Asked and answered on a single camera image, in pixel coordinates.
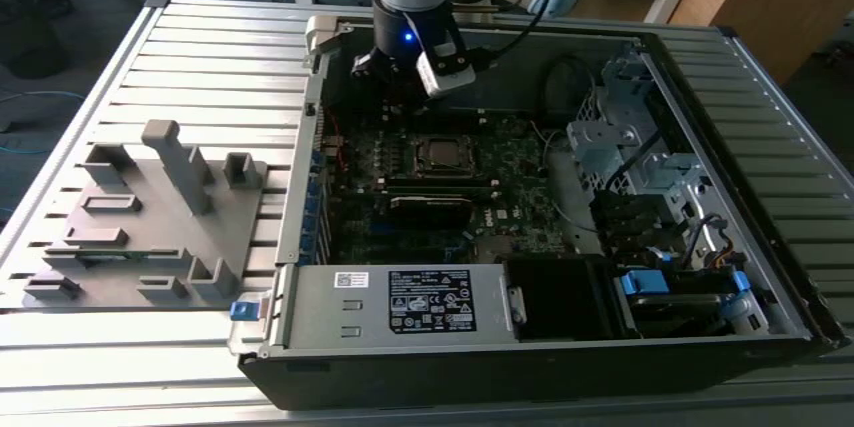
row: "blue clip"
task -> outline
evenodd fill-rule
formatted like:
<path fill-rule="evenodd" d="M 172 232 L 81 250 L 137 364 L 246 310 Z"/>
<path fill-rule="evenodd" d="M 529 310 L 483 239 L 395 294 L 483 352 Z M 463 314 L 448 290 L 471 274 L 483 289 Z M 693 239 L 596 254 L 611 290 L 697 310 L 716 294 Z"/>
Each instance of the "blue clip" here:
<path fill-rule="evenodd" d="M 232 302 L 230 320 L 256 321 L 260 317 L 261 304 L 258 302 Z"/>
<path fill-rule="evenodd" d="M 302 252 L 310 252 L 313 250 L 314 239 L 310 235 L 302 235 L 298 238 L 298 249 Z"/>
<path fill-rule="evenodd" d="M 313 232 L 317 226 L 317 218 L 312 216 L 302 217 L 302 231 Z"/>
<path fill-rule="evenodd" d="M 312 199 L 310 197 L 305 199 L 305 214 L 308 215 L 317 215 L 317 207 L 320 206 L 320 203 L 317 202 L 317 199 Z"/>
<path fill-rule="evenodd" d="M 736 270 L 732 274 L 732 280 L 735 281 L 735 287 L 739 292 L 744 292 L 749 290 L 749 279 L 747 279 L 747 274 L 744 274 L 740 270 Z"/>
<path fill-rule="evenodd" d="M 625 295 L 669 293 L 660 270 L 632 270 L 620 277 L 619 281 Z"/>
<path fill-rule="evenodd" d="M 308 182 L 308 195 L 312 197 L 320 193 L 320 184 L 316 181 Z"/>
<path fill-rule="evenodd" d="M 308 170 L 314 174 L 320 173 L 324 161 L 325 156 L 318 151 L 313 150 L 310 152 L 310 167 Z"/>

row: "barcode sticker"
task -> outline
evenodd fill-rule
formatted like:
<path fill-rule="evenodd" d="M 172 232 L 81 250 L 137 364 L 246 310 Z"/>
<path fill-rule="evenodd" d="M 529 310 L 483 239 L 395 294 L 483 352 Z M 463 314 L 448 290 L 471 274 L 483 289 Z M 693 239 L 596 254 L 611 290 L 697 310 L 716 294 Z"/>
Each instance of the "barcode sticker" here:
<path fill-rule="evenodd" d="M 335 288 L 336 289 L 367 289 L 368 273 L 367 272 L 335 272 Z"/>

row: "warning label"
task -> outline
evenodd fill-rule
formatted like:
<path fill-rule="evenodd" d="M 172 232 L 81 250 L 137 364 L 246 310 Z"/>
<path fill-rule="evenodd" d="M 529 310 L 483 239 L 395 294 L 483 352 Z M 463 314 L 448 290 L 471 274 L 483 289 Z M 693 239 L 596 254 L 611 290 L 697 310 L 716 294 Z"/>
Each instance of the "warning label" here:
<path fill-rule="evenodd" d="M 388 327 L 395 334 L 477 330 L 468 271 L 389 272 Z"/>

